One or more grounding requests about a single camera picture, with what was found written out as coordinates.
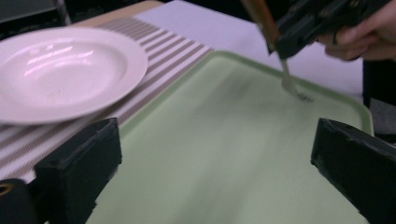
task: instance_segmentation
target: striped placemat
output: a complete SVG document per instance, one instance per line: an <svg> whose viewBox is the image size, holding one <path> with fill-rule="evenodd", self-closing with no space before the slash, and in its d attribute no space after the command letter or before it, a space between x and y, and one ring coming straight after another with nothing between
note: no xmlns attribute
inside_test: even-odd
<svg viewBox="0 0 396 224"><path fill-rule="evenodd" d="M117 117L122 124L212 50L134 18L110 21L100 28L128 35L144 48L145 77L114 105L80 119L43 126L0 125L0 179L32 181L33 166L68 138L100 119Z"/></svg>

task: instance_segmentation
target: tray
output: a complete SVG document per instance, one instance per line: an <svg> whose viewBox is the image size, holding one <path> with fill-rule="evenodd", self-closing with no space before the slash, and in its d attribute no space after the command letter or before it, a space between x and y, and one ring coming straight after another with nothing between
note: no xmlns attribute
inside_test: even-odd
<svg viewBox="0 0 396 224"><path fill-rule="evenodd" d="M215 51L121 127L123 162L88 223L365 223L310 164L318 118L372 133L355 100Z"/></svg>

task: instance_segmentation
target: white plate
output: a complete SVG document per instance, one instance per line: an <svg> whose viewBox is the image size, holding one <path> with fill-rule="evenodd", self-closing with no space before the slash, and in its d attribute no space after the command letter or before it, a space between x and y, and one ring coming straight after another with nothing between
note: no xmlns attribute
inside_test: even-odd
<svg viewBox="0 0 396 224"><path fill-rule="evenodd" d="M0 122L43 124L111 105L146 74L131 38L96 28L54 28L0 42Z"/></svg>

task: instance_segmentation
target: white table surface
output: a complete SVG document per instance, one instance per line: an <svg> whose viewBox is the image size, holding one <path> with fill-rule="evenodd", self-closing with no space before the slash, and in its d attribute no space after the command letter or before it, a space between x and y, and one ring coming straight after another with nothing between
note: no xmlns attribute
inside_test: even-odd
<svg viewBox="0 0 396 224"><path fill-rule="evenodd" d="M213 49L235 52L280 69L277 56L268 54L265 40L253 22L179 0L143 12L136 17ZM289 65L295 76L361 101L361 60L342 62L326 56L324 48L320 44L314 44L292 57Z"/></svg>

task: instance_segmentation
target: hand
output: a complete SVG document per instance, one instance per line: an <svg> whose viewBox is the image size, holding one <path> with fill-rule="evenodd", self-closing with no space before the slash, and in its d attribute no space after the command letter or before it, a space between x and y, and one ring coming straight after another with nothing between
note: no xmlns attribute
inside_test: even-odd
<svg viewBox="0 0 396 224"><path fill-rule="evenodd" d="M326 46L330 56L353 60L396 61L396 0L379 9L373 16L356 27L344 27L334 36L321 35L318 42Z"/></svg>

